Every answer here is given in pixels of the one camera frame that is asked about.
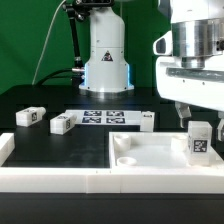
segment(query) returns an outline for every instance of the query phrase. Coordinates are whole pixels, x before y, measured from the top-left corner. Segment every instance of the white cube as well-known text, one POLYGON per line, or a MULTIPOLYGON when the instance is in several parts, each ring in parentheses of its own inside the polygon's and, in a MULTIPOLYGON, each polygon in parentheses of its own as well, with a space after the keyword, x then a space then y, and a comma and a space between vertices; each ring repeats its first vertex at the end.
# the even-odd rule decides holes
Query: white cube
POLYGON ((75 126, 76 115, 62 113, 51 119, 50 132, 53 134, 63 135, 75 126))
POLYGON ((40 120, 46 113, 44 107, 29 107, 16 113, 16 124, 28 127, 40 120))
POLYGON ((212 127, 208 122, 190 121, 188 125, 188 162, 210 165, 212 127))
POLYGON ((140 131, 153 132, 154 120, 155 120, 154 112, 150 111, 142 112, 140 131))

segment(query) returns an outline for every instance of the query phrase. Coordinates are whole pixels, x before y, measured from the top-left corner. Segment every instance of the white tray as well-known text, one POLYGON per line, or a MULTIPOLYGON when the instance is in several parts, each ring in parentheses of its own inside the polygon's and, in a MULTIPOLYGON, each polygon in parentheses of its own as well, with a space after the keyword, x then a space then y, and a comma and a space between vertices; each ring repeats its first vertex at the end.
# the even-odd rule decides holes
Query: white tray
POLYGON ((224 168, 224 162, 221 157, 210 148, 210 158, 208 167, 191 166, 188 163, 188 150, 172 150, 171 138, 176 136, 185 136, 186 133, 130 133, 130 132, 111 132, 110 133, 110 164, 111 168, 123 169, 117 164, 119 158, 128 157, 136 160, 133 166, 126 166, 133 170, 137 168, 146 169, 194 169, 199 168, 224 168), (114 137, 119 135, 128 135, 131 139, 129 150, 120 151, 114 137))

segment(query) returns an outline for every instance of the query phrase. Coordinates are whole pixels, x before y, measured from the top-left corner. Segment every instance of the white platform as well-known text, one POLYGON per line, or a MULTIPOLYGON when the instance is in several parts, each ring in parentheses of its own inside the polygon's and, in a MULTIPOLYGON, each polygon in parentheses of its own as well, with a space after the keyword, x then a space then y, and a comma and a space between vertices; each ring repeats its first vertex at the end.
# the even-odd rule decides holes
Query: white platform
POLYGON ((110 169, 0 168, 0 192, 224 193, 224 163, 213 150, 211 166, 190 166, 184 152, 171 152, 177 133, 126 133, 131 147, 116 152, 110 133, 110 169), (136 166, 118 167, 131 156, 136 166))

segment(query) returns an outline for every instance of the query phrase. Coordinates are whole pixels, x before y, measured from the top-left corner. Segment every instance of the white plastic part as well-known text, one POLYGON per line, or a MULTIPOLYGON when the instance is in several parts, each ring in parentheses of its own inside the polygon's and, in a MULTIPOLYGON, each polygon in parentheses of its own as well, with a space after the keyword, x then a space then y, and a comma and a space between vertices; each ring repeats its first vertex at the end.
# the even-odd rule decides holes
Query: white plastic part
POLYGON ((140 131, 153 132, 154 120, 155 120, 154 112, 150 112, 150 111, 142 112, 140 131))
POLYGON ((172 40, 172 31, 168 31, 165 35, 160 37, 158 40, 156 40, 153 43, 153 52, 155 55, 171 55, 173 53, 173 40, 172 40), (159 41, 164 39, 165 41, 165 52, 161 54, 160 52, 157 52, 156 45, 159 41))
POLYGON ((42 120, 46 113, 44 107, 29 107, 16 113, 16 124, 19 126, 28 127, 38 121, 42 120))
POLYGON ((114 136, 114 144, 116 145, 116 150, 127 151, 131 146, 131 138, 128 134, 117 134, 114 136))
MULTIPOLYGON (((204 70, 224 71, 223 60, 224 55, 206 58, 204 70)), ((167 68, 181 68, 181 59, 162 56, 156 61, 157 89, 162 98, 224 111, 222 82, 169 76, 167 68)))
POLYGON ((0 166, 6 161, 14 148, 14 134, 3 133, 0 136, 0 166))
POLYGON ((90 169, 0 168, 0 192, 86 193, 90 169))
POLYGON ((134 89, 124 59, 125 24, 111 8, 93 9, 90 15, 91 57, 85 65, 85 82, 79 88, 99 93, 134 89))
POLYGON ((175 152, 185 151, 187 149, 188 138, 186 135, 175 135, 171 138, 171 150, 175 152))
POLYGON ((120 157, 117 159, 118 167, 132 167, 137 164, 137 160, 131 157, 120 157))
POLYGON ((110 169, 97 169, 86 175, 86 193, 120 193, 121 176, 110 169))
POLYGON ((76 115, 62 113, 50 120, 50 132, 52 134, 63 135, 75 126, 76 115))

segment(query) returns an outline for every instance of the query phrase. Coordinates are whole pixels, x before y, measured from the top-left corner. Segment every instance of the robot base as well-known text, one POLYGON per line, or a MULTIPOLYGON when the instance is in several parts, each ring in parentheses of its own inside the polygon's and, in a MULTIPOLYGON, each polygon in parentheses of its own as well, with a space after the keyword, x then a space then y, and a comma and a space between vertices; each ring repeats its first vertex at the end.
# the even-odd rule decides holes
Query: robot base
POLYGON ((90 96, 93 98, 101 98, 101 99, 118 99, 126 96, 134 95, 134 88, 130 88, 128 90, 122 92, 94 92, 87 89, 79 89, 79 93, 84 96, 90 96))

